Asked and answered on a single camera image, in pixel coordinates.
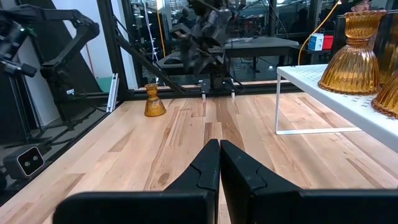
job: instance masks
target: orange cable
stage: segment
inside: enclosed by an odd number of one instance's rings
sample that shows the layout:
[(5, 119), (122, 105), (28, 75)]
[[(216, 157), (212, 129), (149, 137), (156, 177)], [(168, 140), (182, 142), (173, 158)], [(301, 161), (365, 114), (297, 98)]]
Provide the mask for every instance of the orange cable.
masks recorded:
[(303, 51), (305, 44), (308, 42), (308, 40), (311, 38), (311, 36), (316, 33), (318, 31), (319, 28), (321, 28), (321, 26), (329, 19), (329, 17), (331, 16), (331, 14), (333, 13), (333, 11), (336, 9), (336, 7), (339, 5), (338, 3), (340, 2), (337, 1), (335, 6), (333, 6), (333, 8), (331, 9), (331, 11), (329, 12), (329, 14), (326, 16), (326, 18), (322, 21), (322, 23), (312, 32), (312, 34), (310, 34), (308, 36), (308, 38), (305, 40), (305, 42), (303, 43), (303, 45), (300, 48), (300, 52), (298, 53), (298, 62), (297, 65), (300, 65), (300, 57), (301, 57), (301, 52)]
[(166, 51), (164, 49), (164, 43), (163, 43), (162, 27), (160, 25), (160, 17), (159, 17), (159, 11), (157, 10), (157, 5), (156, 5), (156, 14), (157, 14), (157, 22), (159, 23), (160, 41), (162, 41), (163, 57), (166, 57)]

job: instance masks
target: wooden tabletop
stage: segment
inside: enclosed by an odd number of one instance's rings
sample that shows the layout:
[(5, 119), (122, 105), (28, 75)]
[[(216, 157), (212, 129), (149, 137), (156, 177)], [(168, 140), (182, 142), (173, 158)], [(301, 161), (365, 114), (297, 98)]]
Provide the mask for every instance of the wooden tabletop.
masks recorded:
[[(163, 100), (144, 116), (127, 101), (0, 208), (0, 223), (51, 223), (57, 204), (82, 191), (163, 190), (211, 138), (227, 139), (305, 189), (398, 186), (398, 154), (364, 132), (276, 136), (275, 95)], [(352, 126), (305, 93), (283, 94), (280, 127)], [(229, 223), (222, 189), (219, 223)]]

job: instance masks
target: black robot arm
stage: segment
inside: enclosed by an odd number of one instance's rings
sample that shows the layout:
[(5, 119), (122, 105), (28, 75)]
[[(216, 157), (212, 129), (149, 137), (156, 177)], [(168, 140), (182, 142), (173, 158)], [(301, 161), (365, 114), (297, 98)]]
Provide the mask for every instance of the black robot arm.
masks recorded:
[(57, 57), (42, 65), (40, 71), (44, 78), (50, 78), (54, 72), (57, 73), (58, 69), (68, 65), (69, 61), (80, 52), (88, 41), (100, 34), (99, 25), (76, 9), (42, 9), (37, 6), (21, 5), (10, 10), (0, 11), (0, 21), (10, 24), (10, 29), (6, 33), (2, 32), (4, 37), (0, 43), (2, 62), (9, 62), (15, 56), (28, 36), (26, 28), (29, 24), (45, 21), (70, 21), (73, 24), (76, 28), (76, 36)]
[[(170, 30), (176, 39), (181, 39), (181, 59), (185, 69), (194, 61), (195, 75), (208, 65), (222, 65), (229, 69), (229, 62), (224, 57), (224, 46), (228, 41), (227, 26), (233, 13), (229, 2), (224, 0), (189, 0), (190, 8), (197, 15), (195, 25), (190, 29), (178, 24)], [(209, 49), (217, 47), (216, 54)]]

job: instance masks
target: perforated white shelf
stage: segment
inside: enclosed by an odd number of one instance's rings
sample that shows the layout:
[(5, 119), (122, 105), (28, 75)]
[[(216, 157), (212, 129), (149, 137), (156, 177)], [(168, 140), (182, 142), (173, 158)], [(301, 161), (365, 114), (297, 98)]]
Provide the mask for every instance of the perforated white shelf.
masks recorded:
[(398, 152), (398, 120), (380, 114), (371, 106), (371, 96), (351, 96), (332, 93), (318, 87), (327, 65), (279, 67), (278, 75), (357, 125), (395, 152)]

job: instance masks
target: amber glass vase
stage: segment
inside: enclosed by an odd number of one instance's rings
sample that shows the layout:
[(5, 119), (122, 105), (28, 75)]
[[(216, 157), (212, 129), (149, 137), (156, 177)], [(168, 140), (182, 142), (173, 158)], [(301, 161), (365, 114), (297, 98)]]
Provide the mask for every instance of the amber glass vase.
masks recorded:
[(320, 88), (337, 93), (368, 95), (379, 87), (379, 65), (369, 46), (369, 38), (379, 27), (383, 10), (349, 12), (345, 34), (347, 45), (337, 51), (331, 59), (321, 80)]
[(390, 30), (391, 39), (384, 47), (384, 53), (379, 59), (379, 80), (381, 86), (387, 83), (396, 67), (398, 60), (398, 15), (392, 17), (392, 26)]
[(381, 113), (398, 119), (398, 71), (381, 88), (377, 97), (372, 100), (372, 106)]
[(145, 104), (144, 115), (148, 117), (155, 117), (165, 114), (166, 108), (164, 107), (160, 98), (156, 95), (157, 85), (146, 84), (145, 89), (147, 90), (148, 100)]

